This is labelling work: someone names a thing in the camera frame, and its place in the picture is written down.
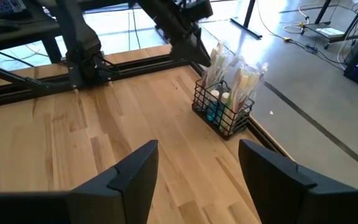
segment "wooden tabletop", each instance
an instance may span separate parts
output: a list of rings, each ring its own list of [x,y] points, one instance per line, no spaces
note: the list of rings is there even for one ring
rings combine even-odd
[[[161,55],[169,46],[108,55],[119,63]],[[45,77],[61,65],[15,71]],[[0,106],[0,192],[66,190],[158,139],[159,168],[149,223],[260,223],[237,148],[191,110],[198,75],[179,67]]]

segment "keyboard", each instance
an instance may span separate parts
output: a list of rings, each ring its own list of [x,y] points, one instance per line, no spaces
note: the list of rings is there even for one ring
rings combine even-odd
[[[0,19],[25,19],[31,17],[22,0],[0,0]]]

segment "blue bottle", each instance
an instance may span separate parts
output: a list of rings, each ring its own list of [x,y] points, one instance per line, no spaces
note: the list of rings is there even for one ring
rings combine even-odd
[[[208,121],[213,121],[215,119],[216,113],[219,108],[219,91],[212,90],[211,95],[209,96],[208,109],[206,111],[206,118]]]
[[[218,113],[216,115],[216,122],[218,124],[222,123],[222,119],[224,118],[224,109],[225,109],[224,105],[226,104],[229,95],[230,94],[227,92],[222,93],[221,101],[219,102],[219,106],[218,106]]]

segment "table leg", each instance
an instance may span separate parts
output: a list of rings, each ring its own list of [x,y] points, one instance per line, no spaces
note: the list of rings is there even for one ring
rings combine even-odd
[[[54,37],[48,37],[42,40],[42,44],[45,47],[45,50],[48,53],[49,59],[51,63],[58,63],[62,58],[62,54],[60,53],[59,46],[56,43]]]
[[[248,33],[252,34],[254,37],[256,37],[256,39],[261,39],[262,35],[258,34],[257,32],[254,32],[248,28],[249,21],[251,19],[251,15],[252,15],[252,10],[254,10],[254,5],[255,5],[255,0],[250,0],[248,9],[247,9],[246,19],[244,20],[243,25],[241,24],[240,21],[238,21],[238,18],[231,18],[230,20],[233,21],[238,26],[240,26],[241,28],[245,29]]]

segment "cable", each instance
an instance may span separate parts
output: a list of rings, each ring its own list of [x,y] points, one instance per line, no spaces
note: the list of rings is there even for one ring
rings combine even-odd
[[[31,50],[31,51],[34,53],[34,55],[41,55],[41,56],[44,56],[44,57],[49,58],[48,55],[43,54],[43,53],[40,53],[40,49],[38,49],[38,51],[35,51],[35,50],[31,49],[27,44],[26,44],[25,46],[26,46],[29,50]]]
[[[358,5],[358,2],[355,3],[355,4],[351,7],[352,11],[355,12],[355,13],[357,13],[358,8],[357,8],[357,9],[353,9],[353,8],[354,8],[354,6],[357,6],[357,5]]]
[[[26,65],[28,65],[28,66],[30,66],[30,67],[34,67],[34,65],[32,65],[32,64],[30,64],[30,63],[28,63],[28,62],[25,62],[25,61],[23,61],[23,60],[21,60],[21,59],[19,59],[19,58],[15,58],[15,57],[13,57],[13,56],[10,56],[10,55],[8,55],[8,54],[5,54],[4,52],[0,52],[0,54],[3,55],[3,56],[5,56],[5,57],[9,57],[9,58],[11,58],[11,59],[17,60],[18,62],[22,62],[22,63],[24,63],[24,64],[26,64]]]
[[[353,28],[355,28],[354,33],[356,33],[356,31],[358,30],[357,24],[358,24],[358,21],[357,21],[355,24],[353,24],[353,26],[352,26],[351,29],[350,29],[350,30],[352,30]],[[338,62],[341,62],[341,60],[339,59],[339,55],[340,55],[341,52],[344,50],[345,45],[348,43],[348,41],[346,41],[346,39],[347,39],[347,37],[349,36],[350,33],[351,33],[351,32],[347,33],[347,35],[345,36],[345,39],[344,39],[344,43],[341,45],[341,47],[340,47],[339,50],[338,50],[338,54],[336,55],[336,60],[337,60]]]
[[[14,56],[16,57],[15,59],[4,59],[4,58],[0,58],[0,60],[2,61],[5,61],[5,62],[13,62],[13,61],[16,61],[18,59],[20,60],[24,60],[24,59],[27,59],[27,58],[31,58],[33,57],[34,55],[36,55],[36,53],[32,53],[31,55],[29,56],[26,56],[26,57],[23,57],[23,58],[19,58],[12,50],[10,50],[12,54],[14,54]]]
[[[332,20],[333,17],[334,17],[334,13],[335,13],[336,9],[338,8],[339,2],[340,2],[340,0],[338,0],[337,4],[336,4],[336,6],[335,6],[335,8],[334,8],[334,10],[333,10],[333,13],[332,13],[331,16],[329,17],[328,22],[326,23],[326,25],[325,25],[323,28],[321,28],[321,30],[325,29],[328,25],[330,25],[331,20]],[[314,44],[313,44],[313,47],[316,47],[316,44],[317,44],[317,36],[318,36],[318,35],[319,35],[318,33],[316,33],[316,34],[314,35]]]
[[[133,17],[134,17],[134,27],[135,27],[135,34],[136,34],[136,39],[137,39],[137,45],[139,46],[139,49],[142,49],[142,47],[140,47],[139,36],[137,35],[136,19],[135,19],[135,11],[134,11],[134,8],[132,8],[132,15],[133,15]]]
[[[303,8],[303,7],[306,7],[306,6],[314,6],[314,5],[317,4],[318,2],[320,2],[320,0],[316,0],[315,2],[312,2],[312,3],[310,3],[310,4],[305,4],[305,5],[299,6],[298,11],[299,11],[299,13],[302,14],[302,16],[305,18],[306,24],[309,24],[309,23],[310,23],[310,20],[309,20],[309,16],[307,16],[305,13],[302,12],[302,8]],[[299,23],[296,23],[296,24],[291,24],[291,25],[285,26],[285,27],[283,27],[283,30],[284,30],[285,32],[290,33],[290,34],[300,34],[300,33],[301,33],[300,30],[299,30],[299,31],[290,31],[290,30],[288,30],[288,28],[295,28],[295,27],[300,27],[300,28],[302,28],[302,27],[303,27],[303,22],[299,22]]]
[[[259,19],[260,19],[262,25],[267,29],[267,31],[269,31],[272,35],[274,35],[274,36],[276,36],[278,38],[281,38],[284,41],[286,41],[288,39],[288,37],[283,37],[283,36],[280,36],[278,34],[275,34],[266,26],[264,20],[262,19],[262,15],[260,14],[260,8],[259,8],[259,1],[258,0],[256,0],[256,6],[257,6],[257,9],[258,9]]]
[[[329,63],[329,64],[332,65],[333,67],[342,70],[341,68],[339,68],[338,66],[335,66],[335,65],[333,64],[333,63],[341,63],[341,62],[335,62],[335,61],[329,59],[327,56],[325,56],[325,54],[323,54],[321,51],[319,51],[319,50],[317,49],[317,47],[312,47],[311,45],[308,45],[308,44],[305,45],[305,44],[302,44],[302,43],[297,42],[297,41],[295,41],[295,40],[292,40],[292,39],[289,38],[289,37],[283,37],[283,36],[280,36],[280,35],[278,35],[278,34],[273,33],[273,32],[266,26],[265,22],[264,22],[263,19],[262,19],[262,15],[261,15],[261,13],[260,13],[260,7],[259,7],[259,1],[258,1],[258,0],[256,0],[256,4],[257,4],[258,14],[259,14],[259,18],[260,18],[261,23],[263,24],[263,26],[264,26],[272,35],[274,35],[275,37],[281,38],[282,40],[284,40],[284,42],[288,42],[288,43],[291,43],[291,44],[295,44],[295,45],[297,45],[298,47],[301,47],[301,48],[302,48],[303,50],[305,50],[306,52],[311,53],[311,54],[317,56],[318,58],[320,58],[321,60],[323,60],[323,61]]]

